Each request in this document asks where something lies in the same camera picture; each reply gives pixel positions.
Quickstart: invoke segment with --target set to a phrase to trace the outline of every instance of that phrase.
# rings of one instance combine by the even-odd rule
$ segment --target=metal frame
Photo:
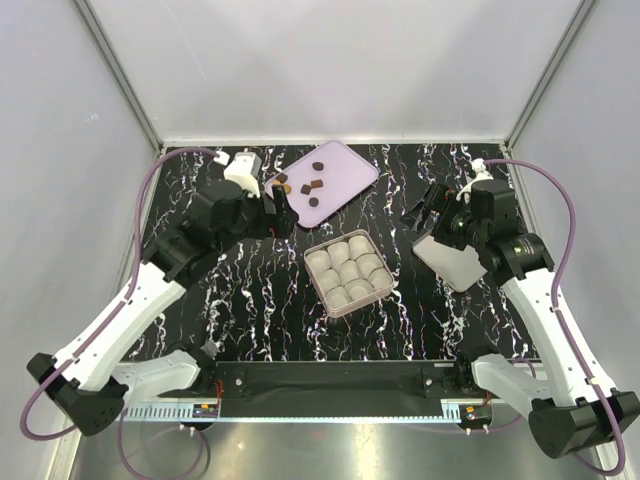
[[[165,148],[211,146],[216,147],[266,147],[271,145],[321,145],[329,140],[336,140],[334,137],[296,137],[296,138],[236,138],[232,140],[220,140],[216,138],[193,138],[170,140],[164,142]],[[348,145],[370,145],[370,144],[408,144],[422,145],[424,143],[494,143],[502,144],[504,139],[486,138],[454,138],[454,137],[341,137],[341,142]]]
[[[529,123],[529,120],[538,107],[540,100],[542,100],[542,97],[547,91],[547,88],[549,88],[549,85],[555,77],[562,61],[565,59],[567,52],[573,45],[575,39],[582,30],[582,27],[585,25],[587,19],[591,15],[591,12],[593,12],[594,7],[598,4],[599,1],[600,0],[582,0],[580,2],[580,5],[578,5],[578,8],[573,14],[569,25],[567,25],[566,30],[562,34],[560,42],[556,46],[553,54],[551,55],[551,58],[549,59],[549,62],[547,63],[547,66],[542,72],[542,76],[533,89],[533,92],[531,93],[531,96],[529,97],[524,110],[520,114],[520,117],[513,127],[513,130],[506,139],[506,144],[509,148],[513,148],[520,139],[522,132]]]
[[[71,0],[73,5],[76,7],[78,14],[80,15],[83,23],[87,27],[87,31],[91,35],[91,38],[95,42],[100,55],[102,56],[105,65],[113,75],[113,79],[116,84],[120,88],[123,97],[127,101],[129,108],[131,108],[131,112],[138,120],[138,124],[145,136],[147,137],[147,141],[153,148],[154,152],[157,153],[162,147],[162,139],[158,132],[156,132],[153,123],[149,119],[149,116],[144,111],[138,96],[136,95],[127,75],[124,73],[122,66],[120,65],[120,61],[116,56],[115,50],[111,46],[107,35],[98,20],[93,8],[90,5],[89,0]]]
[[[72,425],[71,420],[67,417],[64,415],[61,417],[63,422],[60,430],[66,429]],[[47,469],[47,473],[44,477],[46,480],[69,480],[81,439],[82,434],[80,433],[80,430],[76,429],[68,435],[56,440],[53,453],[51,454],[49,468]]]
[[[512,149],[507,148],[505,144],[502,145],[500,150],[502,151],[504,158],[510,160],[514,158]],[[509,175],[511,175],[513,189],[516,191],[518,205],[520,205],[520,212],[522,213],[522,218],[527,230],[542,236],[542,233],[540,232],[540,223],[535,215],[535,211],[531,203],[531,197],[529,196],[524,178],[522,177],[522,169],[517,165],[509,164],[507,165],[507,171],[509,172]]]
[[[616,466],[616,463],[618,462],[618,451],[616,450],[615,445],[611,443],[597,446],[596,456],[598,457],[598,461],[600,462],[601,467],[606,470],[611,470]],[[607,478],[609,480],[635,480],[636,474],[633,471],[633,467],[631,467],[631,462],[629,461],[628,455],[627,463],[622,473],[620,475],[616,475],[615,477]]]

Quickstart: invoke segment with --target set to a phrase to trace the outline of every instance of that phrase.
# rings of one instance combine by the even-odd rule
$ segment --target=white wall
[[[555,174],[578,211],[563,288],[587,340],[621,390],[640,395],[640,3],[600,2],[520,142],[516,158]],[[556,259],[566,209],[553,189],[525,176]],[[640,422],[625,434],[640,468]]]
[[[19,431],[36,387],[26,364],[109,300],[153,152],[71,2],[0,2],[0,65],[1,470],[32,480],[51,445]],[[59,421],[43,400],[30,424]]]
[[[159,135],[216,144],[503,139],[579,0],[90,2]]]

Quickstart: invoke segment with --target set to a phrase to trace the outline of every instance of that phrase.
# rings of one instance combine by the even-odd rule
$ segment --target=clear plastic box
[[[351,237],[356,237],[362,235],[364,237],[367,238],[367,240],[369,241],[369,243],[371,244],[371,246],[373,247],[373,253],[380,259],[380,262],[382,263],[382,267],[387,274],[389,275],[389,277],[391,277],[392,282],[388,287],[384,287],[380,290],[374,290],[373,293],[360,298],[359,300],[352,300],[350,303],[347,303],[346,305],[344,305],[343,307],[340,308],[331,308],[329,306],[329,303],[327,301],[326,295],[322,292],[322,290],[320,289],[319,283],[318,283],[318,279],[316,278],[316,275],[314,274],[311,266],[309,265],[308,262],[308,256],[314,252],[317,252],[319,250],[326,250],[330,245],[333,245],[334,243],[338,243],[338,242],[348,242],[349,239]],[[371,237],[369,236],[369,234],[367,233],[366,230],[356,230],[354,232],[348,233],[346,235],[343,235],[339,238],[335,238],[333,240],[330,240],[328,242],[323,243],[322,245],[318,245],[317,247],[313,247],[308,249],[307,251],[304,252],[304,266],[307,269],[307,272],[309,273],[309,277],[311,278],[311,283],[313,283],[313,286],[316,289],[316,292],[318,293],[318,296],[320,297],[320,301],[322,302],[322,305],[324,305],[325,310],[327,311],[327,314],[331,317],[331,318],[339,318],[342,317],[344,315],[347,315],[348,313],[351,313],[359,308],[362,308],[366,305],[369,305],[373,302],[376,302],[378,300],[381,300],[383,298],[385,298],[386,296],[388,296],[391,291],[393,290],[393,286],[395,281],[393,280],[393,275],[391,275],[391,271],[389,270],[389,267],[387,266],[384,257],[380,254],[380,251],[378,250],[378,247],[376,246],[376,244],[371,240]]]

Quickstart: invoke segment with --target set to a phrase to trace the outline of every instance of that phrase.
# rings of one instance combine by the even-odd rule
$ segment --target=wire
[[[222,394],[224,393],[224,383],[222,383],[222,379],[219,378],[214,382],[216,387],[216,397],[218,398],[218,410],[220,410],[220,402],[222,402]]]
[[[533,366],[533,363],[531,363],[531,360],[527,359],[527,358],[512,358],[511,360],[509,360],[511,363],[526,363],[529,367],[529,370],[531,370],[531,376],[533,378],[536,378],[536,369]],[[429,427],[423,427],[423,426],[418,426],[418,425],[411,425],[411,424],[404,424],[405,427],[407,428],[411,428],[414,430],[420,430],[422,432],[429,432],[429,433],[441,433],[443,435],[477,435],[477,434],[483,434],[486,435],[489,432],[502,432],[504,430],[507,430],[510,427],[513,427],[514,425],[517,425],[518,423],[520,423],[523,420],[523,417],[521,417],[520,415],[518,415],[515,419],[513,419],[512,421],[510,421],[509,423],[505,424],[505,425],[500,425],[499,427],[493,427],[491,429],[487,429],[487,430],[469,430],[469,432],[467,433],[467,431],[465,430],[460,430],[459,428],[456,430],[439,430],[437,428],[429,428]]]
[[[567,208],[569,209],[569,236],[567,238],[567,245],[565,246],[564,253],[562,254],[562,259],[560,260],[560,264],[558,265],[556,274],[553,277],[553,282],[551,283],[551,305],[555,310],[558,323],[560,324],[560,327],[564,332],[567,342],[569,342],[569,345],[571,346],[571,350],[573,351],[573,354],[578,360],[578,363],[582,367],[584,374],[587,376],[589,380],[593,380],[594,374],[593,374],[593,371],[591,370],[591,367],[589,366],[589,362],[587,362],[587,360],[584,358],[584,355],[582,355],[582,352],[580,351],[580,347],[576,343],[576,340],[573,337],[571,330],[569,329],[569,325],[567,325],[567,321],[565,320],[564,315],[558,308],[559,306],[558,288],[560,287],[560,280],[562,279],[562,275],[564,274],[564,269],[566,268],[567,262],[569,261],[569,256],[571,255],[571,250],[573,249],[573,242],[576,235],[576,210],[575,210],[575,207],[573,206],[573,202],[571,201],[571,197],[569,197],[569,194],[567,193],[567,191],[564,189],[564,187],[553,175],[551,175],[546,170],[532,163],[523,162],[521,160],[495,159],[495,160],[487,160],[484,162],[484,164],[485,165],[511,164],[511,165],[518,165],[521,167],[526,167],[531,170],[534,170],[539,174],[541,174],[542,176],[546,177],[547,180],[549,180],[551,183],[553,183],[553,185],[558,189],[558,191],[562,195],[562,198],[567,204]],[[618,425],[616,416],[613,412],[613,409],[611,408],[611,405],[609,405],[607,397],[602,391],[602,388],[599,385],[593,384],[593,383],[592,383],[592,386],[596,392],[598,400],[602,404],[602,407],[604,408],[604,411],[607,414],[607,419],[611,424],[611,430],[613,431],[613,435],[615,438],[616,448],[618,449],[618,462],[616,466],[611,470],[604,470],[602,468],[598,468],[595,465],[591,464],[590,462],[588,462],[578,454],[576,454],[576,458],[580,463],[582,463],[589,470],[596,472],[599,475],[613,477],[622,473],[627,460],[627,454],[624,447],[624,442],[622,440],[622,432],[620,431],[620,426]]]
[[[480,408],[487,406],[490,401],[491,401],[491,392],[487,390],[487,395],[484,397],[484,402],[482,402],[482,405],[480,405]]]
[[[144,440],[142,446],[136,448],[133,452],[129,452],[129,454],[127,455],[127,460],[131,460],[133,457],[135,457],[136,455],[138,455],[139,453],[141,453],[145,447],[150,446],[152,443],[155,443],[156,440],[165,437],[166,435],[173,433],[173,432],[177,432],[179,431],[178,428],[176,428],[175,426],[173,427],[169,427],[166,430],[162,430],[161,432],[156,433],[154,436],[152,436],[151,438]],[[113,459],[113,458],[109,458],[109,455],[107,454],[107,452],[105,452],[105,447],[103,445],[104,442],[101,441],[101,439],[104,437],[104,435],[100,435],[97,439],[96,439],[96,445],[97,445],[97,450],[98,453],[100,455],[100,457],[102,458],[102,461],[108,465],[119,465],[122,463],[122,461],[120,460],[120,455],[118,455],[117,459]]]
[[[139,480],[156,480],[152,477],[147,477],[145,475],[142,475],[141,473],[136,471],[133,468],[133,466],[129,463],[129,460],[127,459],[127,456],[124,453],[124,445],[122,442],[122,430],[124,426],[124,417],[126,414],[127,414],[127,410],[125,409],[120,414],[120,421],[118,422],[118,455],[120,455],[120,461],[122,462],[122,465],[124,465],[124,468],[126,468],[127,471],[131,475],[133,475],[134,478],[137,478]],[[191,428],[190,431],[191,431],[191,435],[193,435],[194,433],[197,433],[198,438],[200,439],[200,450],[198,451],[198,456],[194,460],[193,465],[191,465],[191,467],[189,467],[189,469],[186,472],[184,472],[182,475],[178,477],[172,478],[171,480],[186,480],[196,470],[196,468],[198,468],[198,464],[202,459],[202,454],[204,453],[204,447],[206,443],[204,435],[202,434],[202,432],[196,430],[195,428]]]
[[[56,438],[63,437],[68,433],[73,432],[77,428],[75,426],[72,426],[57,433],[40,435],[32,432],[31,429],[29,429],[27,420],[29,418],[29,413],[31,413],[33,406],[38,401],[40,396],[47,390],[47,388],[49,388],[49,386],[58,377],[60,377],[60,375],[62,375],[65,372],[65,370],[67,370],[73,364],[74,361],[77,361],[78,357],[87,348],[89,348],[89,345],[91,345],[96,340],[96,338],[100,336],[100,334],[109,326],[109,324],[113,321],[113,319],[116,318],[116,316],[118,316],[120,311],[124,308],[124,306],[127,304],[129,299],[135,292],[136,286],[138,284],[138,276],[140,274],[140,261],[142,260],[142,232],[141,232],[142,211],[144,209],[144,200],[147,195],[147,190],[149,188],[149,185],[151,184],[151,180],[153,179],[153,176],[156,173],[156,171],[160,167],[162,167],[162,165],[164,165],[167,161],[173,158],[176,158],[177,156],[182,155],[183,153],[199,153],[201,155],[206,154],[206,155],[212,156],[213,158],[218,156],[218,153],[216,151],[210,150],[208,148],[198,148],[198,147],[178,148],[160,157],[160,159],[158,159],[158,161],[151,166],[146,176],[142,180],[142,185],[140,186],[140,190],[138,191],[138,196],[136,198],[135,218],[134,218],[134,225],[133,225],[133,245],[135,249],[135,255],[133,260],[133,271],[131,274],[131,282],[129,284],[129,288],[127,292],[124,294],[123,300],[118,302],[115,308],[111,311],[111,313],[109,313],[109,315],[107,315],[107,317],[98,326],[98,328],[96,328],[95,331],[92,332],[87,337],[87,339],[84,342],[82,342],[82,344],[80,344],[80,346],[73,352],[73,358],[66,360],[62,365],[60,365],[59,368],[55,369],[52,372],[52,374],[49,375],[49,377],[47,377],[42,382],[42,384],[36,389],[36,391],[31,395],[31,397],[29,397],[29,399],[27,400],[27,403],[22,409],[22,414],[20,415],[20,430],[22,431],[22,434],[28,439],[36,440],[36,441],[55,440]]]

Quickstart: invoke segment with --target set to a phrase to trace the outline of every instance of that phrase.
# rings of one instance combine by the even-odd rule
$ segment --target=gray floor
[[[496,424],[513,415],[501,408]],[[125,451],[146,476],[173,478],[191,464],[197,440],[172,432],[152,442],[167,424],[125,425]],[[542,454],[525,422],[489,435],[457,434],[457,427],[432,425],[218,424],[206,432],[210,462],[191,478],[216,480],[397,480],[497,479],[589,480],[600,478],[573,458]],[[82,440],[71,478],[131,478],[120,465],[116,430]]]

